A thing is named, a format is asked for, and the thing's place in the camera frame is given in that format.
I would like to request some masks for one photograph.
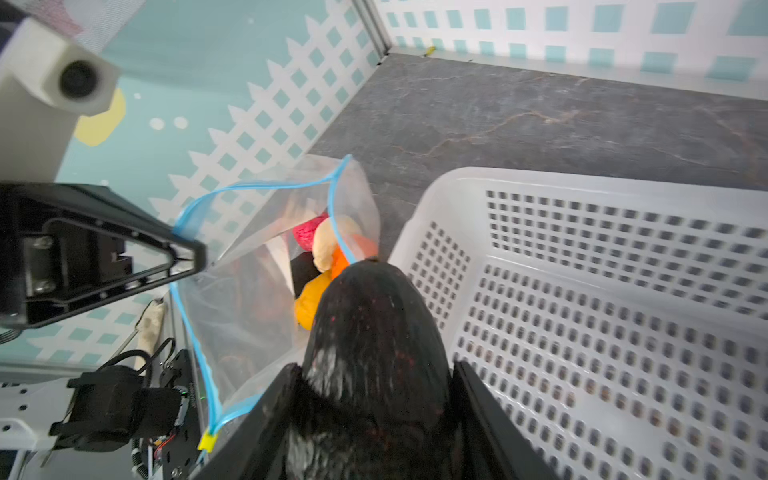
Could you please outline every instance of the white lattice pattern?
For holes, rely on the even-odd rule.
[[[189,177],[169,176],[178,189],[174,197],[150,199],[161,221],[172,224],[193,199],[216,188],[256,178],[278,164],[296,164],[373,73],[379,57],[352,2],[326,0],[326,8],[322,24],[306,17],[310,39],[304,45],[286,39],[292,57],[286,67],[268,62],[273,79],[268,88],[243,86],[253,105],[248,110],[228,107],[232,129],[209,129],[214,150],[189,152],[196,171]],[[265,199],[265,192],[256,191],[217,197],[199,237],[209,257],[237,238]],[[143,248],[129,246],[128,254],[139,268],[161,261],[158,253]],[[37,360],[97,365],[131,334],[147,303],[165,291],[142,293],[22,338],[39,350]]]
[[[179,189],[176,196],[151,199],[160,220],[172,223],[211,185],[224,187],[277,164],[296,164],[373,73],[379,59],[351,2],[326,0],[326,7],[324,23],[306,17],[307,43],[286,39],[292,57],[286,67],[267,62],[273,79],[268,88],[248,84],[253,105],[247,111],[229,106],[232,129],[209,129],[214,151],[189,152],[197,171],[191,177],[170,176]],[[218,196],[199,238],[220,253],[265,199],[264,192],[245,190]]]

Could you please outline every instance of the ziplock bag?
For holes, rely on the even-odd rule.
[[[211,211],[234,211],[246,202],[257,204],[255,211],[227,244],[211,240],[217,238],[206,224]],[[179,216],[174,233],[209,249],[203,272],[171,285],[205,384],[208,436],[247,414],[271,381],[264,375],[306,348],[309,333],[294,314],[288,239],[294,227],[325,210],[350,263],[366,255],[359,243],[378,247],[379,211],[351,155],[341,161],[306,155],[295,167],[278,166],[259,180],[206,194]]]

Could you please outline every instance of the black cable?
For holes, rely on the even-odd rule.
[[[98,367],[96,371],[103,369],[105,366],[117,365],[119,362],[122,362],[125,359],[130,359],[132,356],[140,356],[144,359],[144,366],[141,367],[141,370],[138,372],[141,373],[144,370],[147,370],[147,375],[144,376],[144,386],[149,386],[149,382],[152,380],[152,357],[150,357],[149,353],[146,353],[143,350],[126,350],[123,353],[118,353],[104,362],[104,365]]]
[[[139,439],[131,439],[131,461],[134,464],[134,472],[144,480],[147,480],[149,478],[149,468],[142,461],[141,453]]]
[[[172,336],[169,336],[163,342],[158,346],[157,350],[154,351],[151,357],[149,357],[149,361],[144,364],[143,367],[139,369],[139,373],[142,373],[144,369],[147,368],[147,365],[154,362],[154,360],[161,354],[165,346],[170,343],[170,351],[168,352],[168,357],[165,359],[165,363],[168,363],[168,360],[173,356],[174,352],[176,352],[176,339]]]
[[[7,332],[0,333],[0,345],[3,343],[8,343],[11,340],[16,340],[21,334],[21,330],[9,330]]]

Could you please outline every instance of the gray floor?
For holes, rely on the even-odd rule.
[[[424,189],[465,166],[768,190],[768,102],[390,55],[312,150],[354,154],[387,257]]]

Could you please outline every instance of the basket hole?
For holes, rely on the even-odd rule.
[[[607,480],[611,476],[611,466],[606,462],[600,464],[600,478]]]
[[[672,397],[672,408],[677,410],[678,412],[682,412],[685,408],[685,399],[682,395],[676,394],[674,397]]]
[[[763,430],[757,437],[757,445],[765,452],[768,452],[768,432]]]
[[[691,442],[691,445],[693,446],[699,446],[698,440],[701,439],[701,433],[697,430],[697,443]],[[709,443],[707,444],[707,450],[712,454],[712,456],[720,458],[723,456],[723,443],[720,441],[720,439],[717,439],[715,437],[710,438]]]
[[[680,421],[677,419],[670,419],[669,423],[667,423],[667,431],[673,437],[679,437],[681,429],[682,429],[682,425],[680,424]]]
[[[748,438],[750,437],[750,427],[745,422],[739,420],[734,424],[733,434],[739,440],[747,442]]]
[[[720,366],[720,376],[723,377],[725,380],[730,380],[733,378],[733,365],[730,363],[724,362]]]
[[[747,388],[754,388],[756,383],[755,374],[749,370],[744,370],[741,374],[741,383]]]
[[[648,393],[648,382],[645,379],[639,379],[635,390],[637,390],[637,393],[645,395]]]
[[[757,363],[757,357],[758,357],[758,353],[756,348],[750,346],[744,350],[744,359],[747,362],[752,364]]]
[[[627,407],[627,397],[619,393],[618,395],[616,395],[616,408],[619,410],[624,410],[626,407]]]
[[[758,459],[755,462],[755,475],[760,480],[766,480],[768,478],[768,462]]]
[[[661,425],[661,412],[656,409],[652,409],[648,415],[648,422],[654,427]]]
[[[690,414],[696,419],[701,421],[704,418],[704,405],[699,402],[694,402],[693,408],[690,410]]]
[[[587,470],[592,470],[594,468],[594,455],[592,452],[587,452],[587,454],[584,455],[584,467]]]
[[[752,399],[748,396],[741,396],[739,398],[739,410],[749,415],[752,413]]]
[[[632,402],[632,415],[634,415],[636,418],[640,418],[643,416],[643,411],[645,408],[643,407],[643,404],[641,402],[638,402],[637,400],[634,400]]]
[[[660,386],[654,389],[654,400],[659,403],[664,403],[667,400],[667,391]]]
[[[705,379],[698,379],[696,381],[696,393],[701,396],[707,396],[710,390],[710,383]]]
[[[665,442],[662,448],[662,455],[664,455],[665,460],[674,463],[677,459],[677,447],[669,442]]]
[[[650,462],[648,458],[643,457],[642,460],[640,460],[640,473],[645,475],[646,477],[650,477],[650,474],[653,470],[654,464]]]
[[[588,440],[592,444],[592,446],[598,446],[598,443],[600,443],[600,432],[598,432],[596,429],[592,429],[589,432]]]
[[[736,468],[744,468],[746,465],[746,454],[744,450],[734,447],[730,451],[730,462]]]
[[[722,403],[723,405],[728,405],[728,403],[730,402],[730,390],[724,386],[717,387],[717,392],[715,393],[715,399],[717,399],[717,401]]]
[[[686,453],[683,455],[683,468],[688,473],[696,473],[698,468],[699,459],[692,453]]]
[[[577,437],[581,438],[582,436],[584,436],[584,428],[585,428],[584,422],[582,422],[581,420],[579,420],[579,421],[578,421],[578,422],[576,422],[576,424],[574,425],[574,434],[575,434]]]
[[[726,429],[726,423],[727,423],[727,417],[724,413],[720,411],[716,411],[712,415],[712,426],[718,430],[725,430]]]
[[[624,450],[621,451],[621,461],[627,467],[631,467],[632,462],[634,461],[634,452],[632,452],[632,450],[628,447],[624,447]]]

